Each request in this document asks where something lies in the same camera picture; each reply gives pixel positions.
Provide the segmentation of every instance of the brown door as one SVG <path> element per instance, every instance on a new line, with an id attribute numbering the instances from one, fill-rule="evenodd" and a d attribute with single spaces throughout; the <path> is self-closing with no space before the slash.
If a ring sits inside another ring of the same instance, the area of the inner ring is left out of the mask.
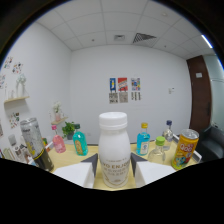
<path id="1" fill-rule="evenodd" d="M 190 129 L 200 132 L 209 126 L 211 118 L 211 86 L 202 56 L 187 60 L 192 89 Z"/>

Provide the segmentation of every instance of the wall shelf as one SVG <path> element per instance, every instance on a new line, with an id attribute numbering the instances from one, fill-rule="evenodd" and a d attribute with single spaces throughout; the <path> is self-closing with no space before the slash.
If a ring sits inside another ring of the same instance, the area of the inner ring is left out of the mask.
<path id="1" fill-rule="evenodd" d="M 64 120 L 66 120 L 68 117 L 64 117 L 62 118 L 60 121 L 52 121 L 51 124 L 60 124 L 61 122 L 63 122 Z"/>
<path id="2" fill-rule="evenodd" d="M 29 98 L 29 96 L 24 96 L 24 97 L 19 97 L 19 98 L 13 98 L 13 99 L 10 99 L 10 100 L 5 100 L 4 103 L 16 101 L 16 100 L 23 100 L 23 99 L 26 99 L 26 98 Z"/>

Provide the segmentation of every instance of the blue bottle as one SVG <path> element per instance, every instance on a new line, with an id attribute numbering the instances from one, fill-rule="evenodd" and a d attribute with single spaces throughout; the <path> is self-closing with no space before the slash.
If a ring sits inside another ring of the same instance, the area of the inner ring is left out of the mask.
<path id="1" fill-rule="evenodd" d="M 80 124 L 75 124 L 75 134 L 73 135 L 73 142 L 77 155 L 86 156 L 88 153 L 88 147 L 86 143 L 85 135 L 79 131 Z"/>
<path id="2" fill-rule="evenodd" d="M 137 136 L 136 153 L 139 156 L 144 156 L 148 153 L 149 150 L 150 135 L 147 133 L 148 123 L 143 122 L 141 124 L 141 127 L 142 127 L 141 133 L 139 133 Z"/>

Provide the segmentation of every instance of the soda can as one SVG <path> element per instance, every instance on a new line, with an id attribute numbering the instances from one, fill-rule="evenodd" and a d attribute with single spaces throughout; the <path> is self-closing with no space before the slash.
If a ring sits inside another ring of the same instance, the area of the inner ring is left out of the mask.
<path id="1" fill-rule="evenodd" d="M 179 142 L 171 165 L 176 170 L 187 166 L 198 143 L 198 132 L 191 129 L 181 131 Z"/>
<path id="2" fill-rule="evenodd" d="M 29 118 L 21 121 L 20 128 L 36 166 L 46 171 L 53 170 L 54 165 L 44 147 L 37 119 Z"/>

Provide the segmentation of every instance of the green leaves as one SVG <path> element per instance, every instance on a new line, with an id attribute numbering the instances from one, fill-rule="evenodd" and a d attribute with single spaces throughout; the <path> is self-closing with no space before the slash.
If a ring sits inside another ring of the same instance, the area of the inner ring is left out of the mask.
<path id="1" fill-rule="evenodd" d="M 63 131 L 63 138 L 65 138 L 69 133 L 75 131 L 75 123 L 72 122 L 65 122 L 65 127 L 62 127 Z"/>

